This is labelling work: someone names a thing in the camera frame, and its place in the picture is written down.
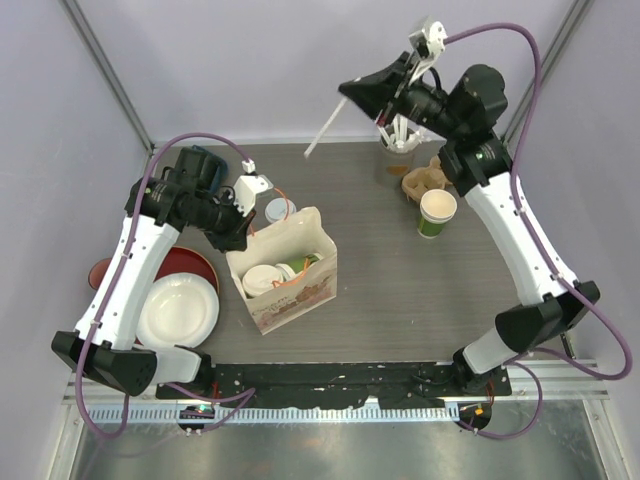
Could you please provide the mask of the stacked green paper cups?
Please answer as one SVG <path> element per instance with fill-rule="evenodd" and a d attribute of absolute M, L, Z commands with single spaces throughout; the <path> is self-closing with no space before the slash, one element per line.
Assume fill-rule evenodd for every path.
<path fill-rule="evenodd" d="M 419 203 L 418 233 L 427 239 L 437 237 L 457 211 L 455 197 L 446 190 L 428 190 Z"/>

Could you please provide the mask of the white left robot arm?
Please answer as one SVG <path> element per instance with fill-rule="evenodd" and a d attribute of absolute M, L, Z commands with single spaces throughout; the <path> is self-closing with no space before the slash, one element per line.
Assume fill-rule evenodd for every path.
<path fill-rule="evenodd" d="M 221 251 L 243 251 L 256 198 L 269 188 L 251 159 L 231 191 L 210 190 L 204 153 L 183 148 L 161 177 L 146 174 L 130 191 L 117 249 L 89 307 L 71 331 L 58 331 L 52 351 L 77 375 L 129 396 L 147 387 L 178 383 L 190 398 L 213 385 L 211 358 L 177 342 L 169 347 L 136 344 L 136 330 L 156 275 L 187 226 L 205 233 Z"/>

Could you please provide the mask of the bear print paper bag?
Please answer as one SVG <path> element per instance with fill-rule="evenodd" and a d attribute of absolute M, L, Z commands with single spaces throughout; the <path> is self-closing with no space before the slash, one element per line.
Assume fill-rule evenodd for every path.
<path fill-rule="evenodd" d="M 294 257 L 319 253 L 323 258 L 291 281 L 275 282 L 261 296 L 249 297 L 244 274 L 256 265 L 285 263 Z M 244 251 L 226 255 L 231 278 L 261 334 L 266 335 L 332 300 L 337 295 L 337 246 L 322 225 L 318 208 L 305 207 L 285 220 L 247 237 Z"/>

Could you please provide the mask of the grey straw holder cup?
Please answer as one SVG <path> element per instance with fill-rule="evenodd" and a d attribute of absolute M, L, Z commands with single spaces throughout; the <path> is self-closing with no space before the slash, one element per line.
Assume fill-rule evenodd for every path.
<path fill-rule="evenodd" d="M 406 152 L 392 150 L 387 142 L 380 138 L 374 161 L 374 177 L 377 184 L 397 188 L 403 177 L 411 170 L 416 149 Z"/>

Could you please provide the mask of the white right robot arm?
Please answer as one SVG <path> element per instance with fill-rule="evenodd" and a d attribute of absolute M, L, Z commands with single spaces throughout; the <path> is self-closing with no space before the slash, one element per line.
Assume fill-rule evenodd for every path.
<path fill-rule="evenodd" d="M 531 217 L 529 231 L 522 220 L 528 203 L 511 191 L 519 183 L 513 160 L 494 132 L 508 106 L 502 75 L 476 64 L 445 92 L 438 85 L 411 82 L 409 60 L 402 53 L 386 68 L 343 82 L 338 90 L 380 126 L 399 114 L 445 139 L 438 153 L 444 175 L 486 226 L 511 273 L 518 305 L 497 314 L 486 334 L 453 355 L 453 386 L 472 395 L 506 361 L 567 332 L 584 317 L 586 309 L 573 290 L 592 302 L 600 291 L 592 281 L 579 281 L 562 261 L 553 273 L 538 249 L 550 245 L 539 222 Z"/>

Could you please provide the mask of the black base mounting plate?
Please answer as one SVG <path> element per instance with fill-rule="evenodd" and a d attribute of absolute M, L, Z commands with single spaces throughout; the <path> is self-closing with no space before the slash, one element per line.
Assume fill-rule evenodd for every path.
<path fill-rule="evenodd" d="M 181 388 L 230 398 L 253 388 L 249 408 L 358 409 L 371 397 L 383 409 L 438 406 L 444 397 L 506 397 L 507 372 L 496 368 L 464 383 L 452 364 L 436 362 L 217 364 Z"/>

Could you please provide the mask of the white plastic lid stack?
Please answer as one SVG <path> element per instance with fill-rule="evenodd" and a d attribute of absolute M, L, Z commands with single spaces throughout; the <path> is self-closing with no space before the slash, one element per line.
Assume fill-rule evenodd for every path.
<path fill-rule="evenodd" d="M 285 220 L 296 212 L 296 205 L 291 200 L 287 200 L 284 198 L 276 198 L 271 200 L 266 205 L 264 210 L 265 218 L 271 224 L 281 220 Z"/>

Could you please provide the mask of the white paper plate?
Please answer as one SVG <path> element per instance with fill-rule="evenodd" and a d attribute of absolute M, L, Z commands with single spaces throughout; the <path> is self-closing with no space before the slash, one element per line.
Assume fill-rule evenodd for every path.
<path fill-rule="evenodd" d="M 191 273 L 171 274 L 153 283 L 136 338 L 149 348 L 195 348 L 213 332 L 219 313 L 218 293 L 209 281 Z"/>

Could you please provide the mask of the brown pulp cup carrier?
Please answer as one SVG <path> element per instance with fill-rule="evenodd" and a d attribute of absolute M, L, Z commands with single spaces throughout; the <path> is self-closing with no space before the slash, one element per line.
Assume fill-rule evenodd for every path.
<path fill-rule="evenodd" d="M 407 173 L 401 181 L 401 189 L 407 199 L 417 204 L 427 191 L 450 186 L 452 183 L 444 174 L 438 156 L 433 156 L 426 167 L 418 167 Z"/>

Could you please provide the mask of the blue ceramic dish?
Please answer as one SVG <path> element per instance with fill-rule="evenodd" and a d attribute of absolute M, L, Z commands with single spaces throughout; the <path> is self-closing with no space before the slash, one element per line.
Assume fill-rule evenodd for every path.
<path fill-rule="evenodd" d="M 211 193 L 216 193 L 228 177 L 229 167 L 227 162 L 219 155 L 216 155 L 202 146 L 193 145 L 192 148 L 198 152 L 204 153 L 213 164 L 213 176 L 209 191 Z"/>

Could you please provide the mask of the pink floral mug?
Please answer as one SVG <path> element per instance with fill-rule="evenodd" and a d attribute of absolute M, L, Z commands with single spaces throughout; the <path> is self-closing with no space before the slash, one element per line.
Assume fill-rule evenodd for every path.
<path fill-rule="evenodd" d="M 102 259 L 91 268 L 88 275 L 88 283 L 94 291 L 97 291 L 100 288 L 111 261 L 111 258 Z"/>

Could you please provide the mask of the white plastic cup lid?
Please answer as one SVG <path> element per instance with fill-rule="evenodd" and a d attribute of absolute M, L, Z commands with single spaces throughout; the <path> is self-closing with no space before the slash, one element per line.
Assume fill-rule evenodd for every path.
<path fill-rule="evenodd" d="M 252 298 L 263 295 L 274 288 L 275 282 L 282 282 L 282 272 L 272 265 L 256 265 L 242 278 L 245 293 Z"/>

